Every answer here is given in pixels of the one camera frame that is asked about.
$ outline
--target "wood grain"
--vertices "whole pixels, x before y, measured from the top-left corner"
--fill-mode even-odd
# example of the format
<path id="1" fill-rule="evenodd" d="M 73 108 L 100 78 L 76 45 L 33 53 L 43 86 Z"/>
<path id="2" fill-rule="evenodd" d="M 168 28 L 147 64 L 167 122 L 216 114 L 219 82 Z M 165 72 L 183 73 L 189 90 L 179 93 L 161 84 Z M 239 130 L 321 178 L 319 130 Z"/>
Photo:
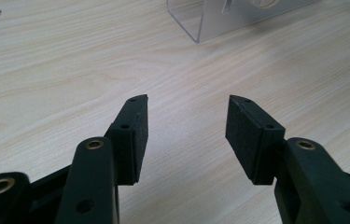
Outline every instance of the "wood grain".
<path id="1" fill-rule="evenodd" d="M 228 97 L 256 101 L 350 173 L 350 0 L 323 0 L 194 44 L 163 0 L 0 0 L 0 173 L 32 181 L 149 96 L 132 223 L 280 223 L 224 138 Z"/>

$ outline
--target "light wood grain surface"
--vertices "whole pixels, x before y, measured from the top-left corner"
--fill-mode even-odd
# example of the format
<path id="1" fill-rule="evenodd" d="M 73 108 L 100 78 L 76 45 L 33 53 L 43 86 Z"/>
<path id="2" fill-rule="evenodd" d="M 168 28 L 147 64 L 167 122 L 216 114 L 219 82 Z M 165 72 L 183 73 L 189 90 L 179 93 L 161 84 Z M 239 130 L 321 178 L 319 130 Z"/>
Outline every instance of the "light wood grain surface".
<path id="1" fill-rule="evenodd" d="M 230 94 L 322 144 L 350 173 L 350 0 L 323 0 L 195 44 L 164 0 L 0 0 L 0 173 L 68 165 L 126 99 L 148 94 L 123 224 L 281 223 L 224 138 Z"/>

